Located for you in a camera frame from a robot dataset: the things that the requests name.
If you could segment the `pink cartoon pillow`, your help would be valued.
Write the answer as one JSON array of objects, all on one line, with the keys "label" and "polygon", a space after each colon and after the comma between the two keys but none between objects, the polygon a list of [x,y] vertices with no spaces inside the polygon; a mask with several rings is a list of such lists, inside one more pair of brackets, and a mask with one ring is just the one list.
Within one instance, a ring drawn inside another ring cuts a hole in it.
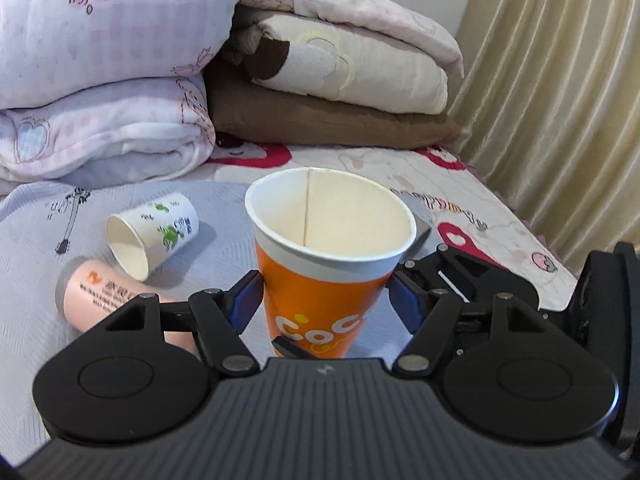
[{"label": "pink cartoon pillow", "polygon": [[447,74],[464,76],[454,36],[431,18],[392,0],[241,0],[255,9],[291,12],[332,24],[352,25],[389,36],[429,55]]}]

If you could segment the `orange paper cup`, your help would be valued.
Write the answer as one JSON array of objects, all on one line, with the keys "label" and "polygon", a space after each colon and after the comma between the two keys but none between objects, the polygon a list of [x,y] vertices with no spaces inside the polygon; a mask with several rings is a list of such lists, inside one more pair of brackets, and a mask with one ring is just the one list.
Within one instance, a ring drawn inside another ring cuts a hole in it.
[{"label": "orange paper cup", "polygon": [[412,212],[383,185],[324,168],[268,174],[244,205],[270,336],[341,358],[416,240]]}]

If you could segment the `brown pillow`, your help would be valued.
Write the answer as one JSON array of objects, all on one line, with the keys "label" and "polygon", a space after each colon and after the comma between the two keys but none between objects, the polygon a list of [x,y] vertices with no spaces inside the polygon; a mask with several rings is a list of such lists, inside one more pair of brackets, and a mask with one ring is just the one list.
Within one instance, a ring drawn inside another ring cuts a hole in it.
[{"label": "brown pillow", "polygon": [[414,150],[447,145],[461,129],[446,114],[380,112],[220,77],[206,84],[215,128],[243,141]]}]

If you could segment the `beige curtain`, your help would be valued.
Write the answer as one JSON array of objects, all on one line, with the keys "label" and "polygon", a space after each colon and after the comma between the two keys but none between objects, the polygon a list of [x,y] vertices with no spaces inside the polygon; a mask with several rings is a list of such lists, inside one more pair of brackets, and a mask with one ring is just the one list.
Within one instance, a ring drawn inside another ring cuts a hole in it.
[{"label": "beige curtain", "polygon": [[572,270],[639,239],[639,0],[470,0],[457,150]]}]

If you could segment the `cream folded blanket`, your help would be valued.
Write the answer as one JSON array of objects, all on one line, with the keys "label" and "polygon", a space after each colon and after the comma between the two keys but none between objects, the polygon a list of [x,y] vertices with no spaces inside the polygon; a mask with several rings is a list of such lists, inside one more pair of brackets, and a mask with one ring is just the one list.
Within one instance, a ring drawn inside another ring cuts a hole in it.
[{"label": "cream folded blanket", "polygon": [[375,108],[437,115],[448,77],[415,47],[355,26],[238,6],[232,44],[254,84]]}]

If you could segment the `lilac folded quilt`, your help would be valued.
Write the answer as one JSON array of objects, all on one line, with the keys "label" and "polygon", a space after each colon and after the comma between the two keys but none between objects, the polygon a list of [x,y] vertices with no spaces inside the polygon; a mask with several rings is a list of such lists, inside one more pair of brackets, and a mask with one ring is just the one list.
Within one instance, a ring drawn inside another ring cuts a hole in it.
[{"label": "lilac folded quilt", "polygon": [[209,159],[203,68],[239,0],[1,0],[1,188],[175,179]]}]

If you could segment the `pink cylindrical cup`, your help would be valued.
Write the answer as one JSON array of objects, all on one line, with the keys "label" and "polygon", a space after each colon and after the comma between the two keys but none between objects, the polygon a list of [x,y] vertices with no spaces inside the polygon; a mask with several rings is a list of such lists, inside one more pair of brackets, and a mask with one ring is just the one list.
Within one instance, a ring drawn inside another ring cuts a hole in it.
[{"label": "pink cylindrical cup", "polygon": [[157,294],[160,302],[174,302],[102,260],[75,258],[66,263],[61,271],[55,285],[54,299],[66,321],[85,333],[141,294]]}]

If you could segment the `white cup green print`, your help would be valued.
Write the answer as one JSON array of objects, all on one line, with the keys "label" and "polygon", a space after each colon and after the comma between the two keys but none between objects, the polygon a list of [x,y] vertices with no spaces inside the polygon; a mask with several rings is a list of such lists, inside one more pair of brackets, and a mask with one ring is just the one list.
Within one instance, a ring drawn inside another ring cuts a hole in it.
[{"label": "white cup green print", "polygon": [[140,282],[190,244],[199,229],[198,214],[181,193],[111,214],[105,222],[107,244],[117,263]]}]

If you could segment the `cartoon print bedsheet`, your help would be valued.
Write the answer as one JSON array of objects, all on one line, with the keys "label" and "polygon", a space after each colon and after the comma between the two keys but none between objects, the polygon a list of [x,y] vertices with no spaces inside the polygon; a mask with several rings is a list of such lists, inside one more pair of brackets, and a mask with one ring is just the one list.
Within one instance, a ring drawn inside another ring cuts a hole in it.
[{"label": "cartoon print bedsheet", "polygon": [[348,171],[402,196],[412,195],[431,211],[444,240],[527,278],[536,287],[542,308],[561,311],[572,296],[576,285],[572,272],[460,159],[443,148],[397,151],[245,142],[238,148],[215,148],[198,175],[250,183],[273,171],[296,167]]}]

